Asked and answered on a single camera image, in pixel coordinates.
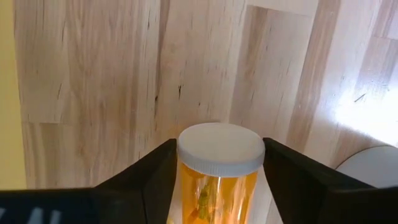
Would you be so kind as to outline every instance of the plastic lid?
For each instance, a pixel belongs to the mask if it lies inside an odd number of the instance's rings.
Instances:
[[[241,177],[257,171],[264,162],[265,151],[258,134],[233,124],[197,124],[178,137],[182,162],[215,177]]]

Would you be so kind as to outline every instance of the prescription bottle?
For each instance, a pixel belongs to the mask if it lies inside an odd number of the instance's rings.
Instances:
[[[182,223],[247,223],[265,147],[255,132],[233,124],[191,126],[178,137]]]

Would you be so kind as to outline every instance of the black object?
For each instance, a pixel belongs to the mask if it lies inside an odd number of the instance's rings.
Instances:
[[[177,169],[170,139],[94,188],[0,192],[0,223],[166,223]]]
[[[264,144],[264,172],[283,223],[398,223],[398,187],[377,189],[273,139]]]

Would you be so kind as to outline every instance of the wood grain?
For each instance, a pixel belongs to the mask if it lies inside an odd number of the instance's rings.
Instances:
[[[206,121],[330,167],[398,146],[396,0],[15,0],[14,9],[31,188],[98,184]],[[281,223],[263,172],[249,222]]]

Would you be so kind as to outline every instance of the yellow wall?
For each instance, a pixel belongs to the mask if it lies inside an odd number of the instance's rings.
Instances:
[[[0,0],[0,189],[26,188],[12,0]]]

